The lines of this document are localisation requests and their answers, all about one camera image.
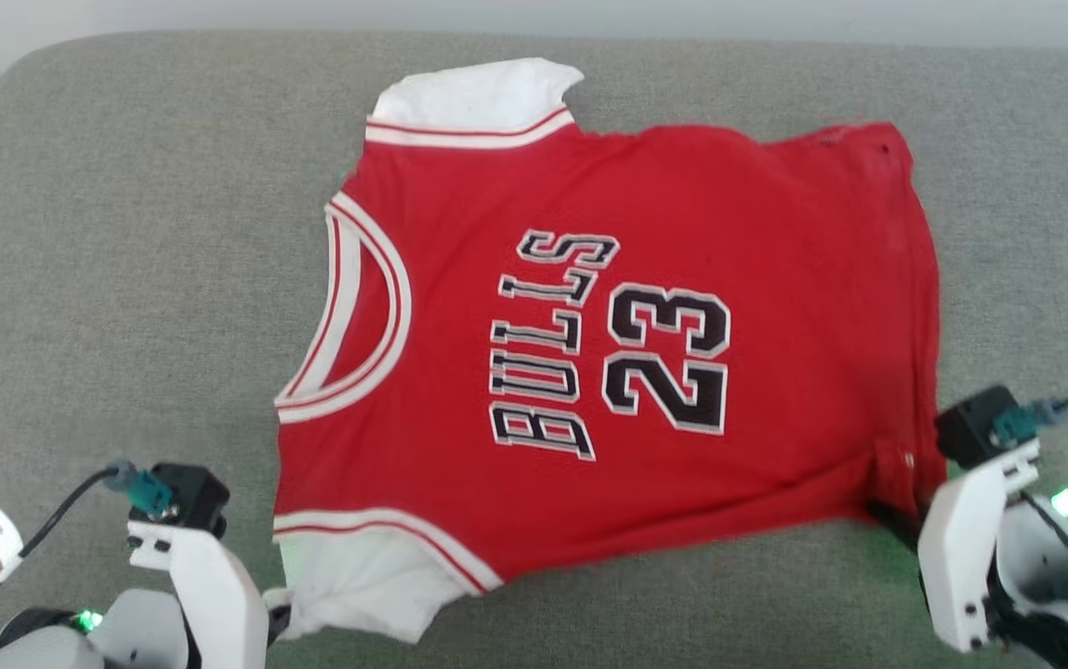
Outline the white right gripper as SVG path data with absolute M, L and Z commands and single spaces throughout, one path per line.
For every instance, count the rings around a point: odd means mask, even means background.
M 1005 509 L 1039 478 L 1039 439 L 951 479 L 936 492 L 923 524 L 915 514 L 870 500 L 869 517 L 909 551 L 917 551 L 932 628 L 945 645 L 971 653 L 987 644 L 983 601 Z

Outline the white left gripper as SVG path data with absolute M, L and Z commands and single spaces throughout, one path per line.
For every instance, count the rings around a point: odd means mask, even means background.
M 131 566 L 171 576 L 201 669 L 265 669 L 269 610 L 239 558 L 207 530 L 130 520 L 128 534 Z

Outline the red Bulls 23 jersey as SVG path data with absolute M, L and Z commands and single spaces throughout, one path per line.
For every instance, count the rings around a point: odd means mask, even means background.
M 274 400 L 283 639 L 415 643 L 521 576 L 916 518 L 939 274 L 888 123 L 588 133 L 541 57 L 380 94 Z

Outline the grey fabric sofa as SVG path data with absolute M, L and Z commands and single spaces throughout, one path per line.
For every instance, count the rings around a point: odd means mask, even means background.
M 323 203 L 407 73 L 572 64 L 592 131 L 756 138 L 891 120 L 942 270 L 943 405 L 1068 394 L 1068 49 L 433 33 L 126 33 L 0 77 L 0 505 L 23 533 L 117 457 L 231 487 L 262 588 L 271 399 L 321 318 Z M 912 556 L 827 522 L 541 574 L 443 610 L 419 645 L 326 631 L 271 669 L 1028 669 L 938 643 Z

